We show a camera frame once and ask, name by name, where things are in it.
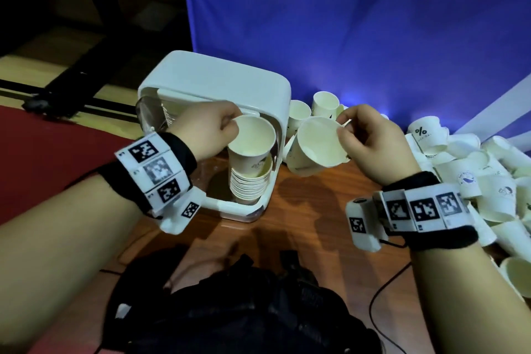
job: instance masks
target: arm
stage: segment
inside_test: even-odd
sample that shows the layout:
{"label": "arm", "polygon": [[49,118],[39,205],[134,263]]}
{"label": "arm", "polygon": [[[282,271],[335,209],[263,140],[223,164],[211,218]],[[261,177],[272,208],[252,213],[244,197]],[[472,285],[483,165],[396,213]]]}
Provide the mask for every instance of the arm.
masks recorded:
{"label": "arm", "polygon": [[[368,105],[349,108],[337,120],[347,119],[352,122],[338,130],[339,140],[364,174],[387,190],[426,185],[411,183],[419,179],[413,175],[420,168],[396,124]],[[474,243],[475,231],[467,226],[436,233],[404,235],[412,249],[418,295],[435,351],[521,353],[531,345],[531,312]],[[447,249],[430,248],[427,238],[438,246],[448,241]],[[456,238],[464,245],[449,249]]]}
{"label": "arm", "polygon": [[[200,161],[236,138],[238,115],[226,101],[194,104],[169,131]],[[29,347],[142,216],[97,175],[0,226],[0,352]]]}

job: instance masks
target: black backpack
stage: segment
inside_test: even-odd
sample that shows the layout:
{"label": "black backpack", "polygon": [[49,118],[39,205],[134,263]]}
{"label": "black backpack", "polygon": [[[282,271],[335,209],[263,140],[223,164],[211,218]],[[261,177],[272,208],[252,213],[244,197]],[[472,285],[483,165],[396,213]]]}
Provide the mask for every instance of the black backpack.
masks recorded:
{"label": "black backpack", "polygon": [[[228,270],[170,294],[163,290],[185,248],[132,262],[111,295],[102,347],[127,354],[381,354],[376,332],[350,316],[334,291],[319,287],[296,251],[282,251],[280,276],[247,255]],[[117,318],[120,304],[130,306]]]}

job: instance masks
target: blue fabric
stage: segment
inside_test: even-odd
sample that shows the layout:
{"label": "blue fabric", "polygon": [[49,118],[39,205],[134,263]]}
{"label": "blue fabric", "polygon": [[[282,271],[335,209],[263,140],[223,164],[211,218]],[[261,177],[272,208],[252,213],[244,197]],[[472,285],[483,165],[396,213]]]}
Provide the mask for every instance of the blue fabric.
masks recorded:
{"label": "blue fabric", "polygon": [[280,73],[295,99],[327,90],[371,104],[403,127],[430,114],[455,131],[531,72],[531,0],[188,3],[196,52]]}

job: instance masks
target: forearm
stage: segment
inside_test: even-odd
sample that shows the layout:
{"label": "forearm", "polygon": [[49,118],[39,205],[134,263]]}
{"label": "forearm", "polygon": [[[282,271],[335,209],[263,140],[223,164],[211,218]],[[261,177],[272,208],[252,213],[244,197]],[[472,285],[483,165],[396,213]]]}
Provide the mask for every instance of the forearm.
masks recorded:
{"label": "forearm", "polygon": [[141,217],[135,203],[93,176],[3,224],[0,347],[42,331]]}
{"label": "forearm", "polygon": [[531,312],[478,243],[411,254],[424,317],[437,353],[521,353]]}

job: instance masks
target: white stripe on banner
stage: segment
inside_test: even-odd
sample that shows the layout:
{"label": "white stripe on banner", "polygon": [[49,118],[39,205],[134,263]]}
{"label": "white stripe on banner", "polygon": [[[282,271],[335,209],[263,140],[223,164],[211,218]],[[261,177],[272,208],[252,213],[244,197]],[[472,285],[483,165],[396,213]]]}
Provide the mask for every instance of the white stripe on banner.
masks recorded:
{"label": "white stripe on banner", "polygon": [[484,141],[529,111],[531,111],[531,74],[470,119],[455,133],[474,133],[481,141]]}
{"label": "white stripe on banner", "polygon": [[509,143],[522,151],[531,150],[531,130],[508,139]]}

